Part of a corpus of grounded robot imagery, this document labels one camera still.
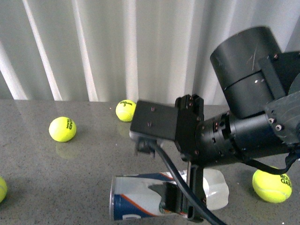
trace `screw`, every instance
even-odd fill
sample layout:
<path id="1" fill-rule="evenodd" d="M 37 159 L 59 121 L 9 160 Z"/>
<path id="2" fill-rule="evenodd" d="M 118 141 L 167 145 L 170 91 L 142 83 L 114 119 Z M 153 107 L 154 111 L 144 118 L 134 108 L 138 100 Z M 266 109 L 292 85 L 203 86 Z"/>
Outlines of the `screw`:
<path id="1" fill-rule="evenodd" d="M 269 124 L 272 124 L 272 123 L 275 122 L 275 119 L 274 118 L 270 118 L 270 119 L 268 119 L 268 122 L 269 122 Z"/>
<path id="2" fill-rule="evenodd" d="M 281 131 L 281 130 L 282 130 L 282 126 L 281 126 L 280 124 L 278 124 L 278 125 L 276 125 L 275 129 L 276 129 L 277 131 Z"/>

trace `white curtain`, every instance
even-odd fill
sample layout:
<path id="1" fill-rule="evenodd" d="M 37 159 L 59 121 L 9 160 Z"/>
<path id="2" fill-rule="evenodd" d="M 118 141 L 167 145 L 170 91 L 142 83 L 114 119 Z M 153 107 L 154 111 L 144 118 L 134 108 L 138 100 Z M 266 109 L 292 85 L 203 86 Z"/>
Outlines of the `white curtain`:
<path id="1" fill-rule="evenodd" d="M 0 98 L 224 105 L 210 55 L 259 25 L 300 50 L 300 0 L 0 0 Z"/>

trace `tennis ball logo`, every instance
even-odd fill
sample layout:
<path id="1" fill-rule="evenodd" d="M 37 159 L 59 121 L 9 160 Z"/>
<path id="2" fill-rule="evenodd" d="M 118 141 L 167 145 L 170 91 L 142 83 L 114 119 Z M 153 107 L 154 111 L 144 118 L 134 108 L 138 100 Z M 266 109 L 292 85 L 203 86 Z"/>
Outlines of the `tennis ball logo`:
<path id="1" fill-rule="evenodd" d="M 290 188 L 292 188 L 292 183 L 290 181 L 290 178 L 288 176 L 285 176 L 285 175 L 280 175 L 281 177 L 281 182 L 286 184 L 287 186 L 289 186 Z"/>
<path id="2" fill-rule="evenodd" d="M 131 100 L 120 101 L 116 107 L 116 114 L 121 121 L 130 122 L 135 113 L 136 104 Z"/>
<path id="3" fill-rule="evenodd" d="M 286 174 L 273 175 L 257 170 L 252 185 L 258 196 L 270 203 L 284 202 L 292 194 L 292 182 Z"/>

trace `tennis ball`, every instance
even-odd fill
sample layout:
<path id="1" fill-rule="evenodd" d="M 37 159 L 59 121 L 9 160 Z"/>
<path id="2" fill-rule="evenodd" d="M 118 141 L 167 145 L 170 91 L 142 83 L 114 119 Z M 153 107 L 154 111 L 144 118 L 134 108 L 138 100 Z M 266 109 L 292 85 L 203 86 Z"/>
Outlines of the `tennis ball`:
<path id="1" fill-rule="evenodd" d="M 76 124 L 68 117 L 59 117 L 49 126 L 50 136 L 58 142 L 67 142 L 76 134 Z"/>
<path id="2" fill-rule="evenodd" d="M 123 100 L 118 103 L 116 107 L 116 114 L 121 121 L 130 122 L 132 121 L 135 113 L 136 104 L 130 100 Z"/>
<path id="3" fill-rule="evenodd" d="M 257 170 L 252 185 L 258 196 L 270 203 L 284 202 L 292 194 L 292 183 L 286 174 L 273 175 Z"/>
<path id="4" fill-rule="evenodd" d="M 8 192 L 8 187 L 6 185 L 6 182 L 2 177 L 0 177 L 0 202 L 3 201 L 7 192 Z"/>

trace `gray countertop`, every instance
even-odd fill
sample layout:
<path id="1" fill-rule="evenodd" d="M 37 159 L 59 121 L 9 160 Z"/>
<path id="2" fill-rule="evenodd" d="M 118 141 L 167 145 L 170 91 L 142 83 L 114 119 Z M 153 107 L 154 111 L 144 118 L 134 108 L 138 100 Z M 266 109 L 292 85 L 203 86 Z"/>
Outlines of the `gray countertop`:
<path id="1" fill-rule="evenodd" d="M 109 197 L 115 175 L 166 171 L 159 157 L 134 155 L 130 123 L 118 120 L 116 103 L 0 100 L 0 176 L 8 185 L 0 203 L 0 224 L 192 225 L 179 215 L 110 221 Z M 208 119 L 227 110 L 205 106 Z M 50 122 L 68 116 L 77 124 L 69 142 L 54 141 Z M 172 142 L 164 149 L 178 169 L 186 169 Z M 283 167 L 285 155 L 261 161 Z M 229 203 L 214 211 L 227 224 L 300 224 L 300 176 L 297 161 L 288 172 L 292 196 L 280 204 L 261 200 L 252 188 L 254 168 L 243 164 L 215 167 L 229 186 Z"/>

